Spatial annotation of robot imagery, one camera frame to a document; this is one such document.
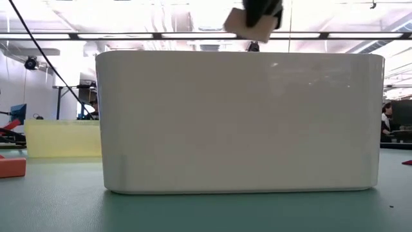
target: white wall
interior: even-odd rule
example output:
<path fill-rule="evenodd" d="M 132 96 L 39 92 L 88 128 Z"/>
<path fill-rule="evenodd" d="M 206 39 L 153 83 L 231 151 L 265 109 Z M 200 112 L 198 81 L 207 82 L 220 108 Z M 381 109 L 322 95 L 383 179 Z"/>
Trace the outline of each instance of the white wall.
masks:
<path fill-rule="evenodd" d="M 84 42 L 70 42 L 67 46 L 60 48 L 60 55 L 57 64 L 57 71 L 69 86 L 76 86 L 80 83 L 80 70 L 83 62 Z M 63 82 L 55 75 L 56 86 L 64 86 Z M 77 118 L 77 99 L 68 92 L 61 98 L 60 119 L 75 120 Z"/>
<path fill-rule="evenodd" d="M 4 56 L 0 52 L 0 111 L 10 111 L 16 104 L 27 104 L 26 118 L 37 113 L 45 119 L 55 119 L 57 109 L 57 90 L 53 89 L 52 75 L 45 72 L 31 72 L 23 63 Z M 0 126 L 9 121 L 9 116 L 0 115 Z M 23 132 L 23 126 L 16 128 Z"/>

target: white container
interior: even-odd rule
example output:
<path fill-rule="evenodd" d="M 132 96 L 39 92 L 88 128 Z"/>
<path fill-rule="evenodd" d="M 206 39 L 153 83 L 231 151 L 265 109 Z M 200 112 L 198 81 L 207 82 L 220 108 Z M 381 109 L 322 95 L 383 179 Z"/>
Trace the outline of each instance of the white container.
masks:
<path fill-rule="evenodd" d="M 98 121 L 26 120 L 31 158 L 101 157 Z"/>
<path fill-rule="evenodd" d="M 96 61 L 104 185 L 112 191 L 377 184 L 381 56 L 118 51 Z"/>

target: black cable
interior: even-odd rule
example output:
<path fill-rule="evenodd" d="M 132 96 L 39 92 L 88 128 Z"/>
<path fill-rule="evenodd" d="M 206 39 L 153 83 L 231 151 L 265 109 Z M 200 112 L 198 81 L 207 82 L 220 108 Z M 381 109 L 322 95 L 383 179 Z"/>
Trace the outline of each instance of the black cable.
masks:
<path fill-rule="evenodd" d="M 33 114 L 33 118 L 37 119 L 37 120 L 43 120 L 44 117 L 40 116 L 38 113 Z"/>
<path fill-rule="evenodd" d="M 373 1 L 372 1 L 371 9 L 375 9 L 376 5 L 377 5 L 377 4 L 376 4 L 375 0 L 373 0 Z"/>
<path fill-rule="evenodd" d="M 7 139 L 4 135 L 0 135 L 0 139 L 3 139 L 4 141 L 10 142 L 10 143 L 14 143 L 14 144 L 26 144 L 26 136 L 21 135 L 17 132 L 8 130 L 8 129 L 4 129 L 4 128 L 0 128 L 0 132 L 4 133 L 5 135 L 10 135 L 12 137 L 15 138 L 15 140 L 10 140 Z"/>
<path fill-rule="evenodd" d="M 36 39 L 34 38 L 33 34 L 30 32 L 30 30 L 27 27 L 26 22 L 24 21 L 23 17 L 21 16 L 19 10 L 17 9 L 17 7 L 14 5 L 13 0 L 8 0 L 8 2 L 11 4 L 14 12 L 17 14 L 18 18 L 20 19 L 21 24 L 24 26 L 24 29 L 26 30 L 27 34 L 30 36 L 30 38 L 32 39 L 33 43 L 36 45 L 37 49 L 39 50 L 39 52 L 41 53 L 41 55 L 44 57 L 44 59 L 46 60 L 47 64 L 49 65 L 49 67 L 53 70 L 54 73 L 56 73 L 56 75 L 59 77 L 59 79 L 63 82 L 63 84 L 69 89 L 69 92 L 71 94 L 73 94 L 74 98 L 76 98 L 76 100 L 83 106 L 83 108 L 85 109 L 85 111 L 87 113 L 90 113 L 86 107 L 84 106 L 84 103 L 79 99 L 79 97 L 76 95 L 76 93 L 71 89 L 71 87 L 66 83 L 66 81 L 60 76 L 60 74 L 58 73 L 58 71 L 54 68 L 54 66 L 52 65 L 52 63 L 50 62 L 49 58 L 47 58 L 46 54 L 44 53 L 44 51 L 41 49 L 39 43 L 36 41 Z"/>
<path fill-rule="evenodd" d="M 5 115 L 11 115 L 11 113 L 10 112 L 4 112 L 4 111 L 0 111 L 0 114 L 5 114 Z"/>

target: metal pole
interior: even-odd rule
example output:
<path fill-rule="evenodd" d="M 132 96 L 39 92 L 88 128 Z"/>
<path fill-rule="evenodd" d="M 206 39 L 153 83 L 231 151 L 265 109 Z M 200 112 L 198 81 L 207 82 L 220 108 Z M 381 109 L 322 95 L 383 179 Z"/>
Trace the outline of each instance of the metal pole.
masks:
<path fill-rule="evenodd" d="M 62 95 L 62 89 L 63 89 L 63 87 L 59 86 L 59 93 L 58 93 L 58 96 L 57 96 L 57 114 L 56 114 L 56 119 L 57 120 L 59 120 L 59 118 L 60 118 L 60 98 L 61 98 L 61 95 Z"/>
<path fill-rule="evenodd" d="M 80 120 L 82 120 L 84 117 L 84 105 L 82 105 L 82 109 L 80 111 Z"/>

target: ceiling light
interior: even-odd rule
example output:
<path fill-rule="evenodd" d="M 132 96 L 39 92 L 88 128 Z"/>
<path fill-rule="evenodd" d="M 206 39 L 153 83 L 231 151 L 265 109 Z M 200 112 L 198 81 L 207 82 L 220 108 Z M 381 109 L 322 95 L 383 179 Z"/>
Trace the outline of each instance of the ceiling light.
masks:
<path fill-rule="evenodd" d="M 68 34 L 33 34 L 35 39 L 70 39 Z M 30 39 L 28 34 L 0 34 L 0 39 Z"/>
<path fill-rule="evenodd" d="M 201 45 L 201 44 L 208 44 L 208 45 L 232 45 L 233 41 L 187 41 L 187 45 Z"/>
<path fill-rule="evenodd" d="M 179 38 L 179 39 L 213 39 L 213 38 L 236 38 L 236 34 L 232 33 L 173 33 L 162 34 L 163 38 Z"/>
<path fill-rule="evenodd" d="M 152 34 L 79 34 L 81 39 L 152 39 Z"/>
<path fill-rule="evenodd" d="M 403 33 L 331 33 L 329 38 L 399 38 Z"/>
<path fill-rule="evenodd" d="M 270 38 L 318 38 L 320 33 L 271 33 Z"/>

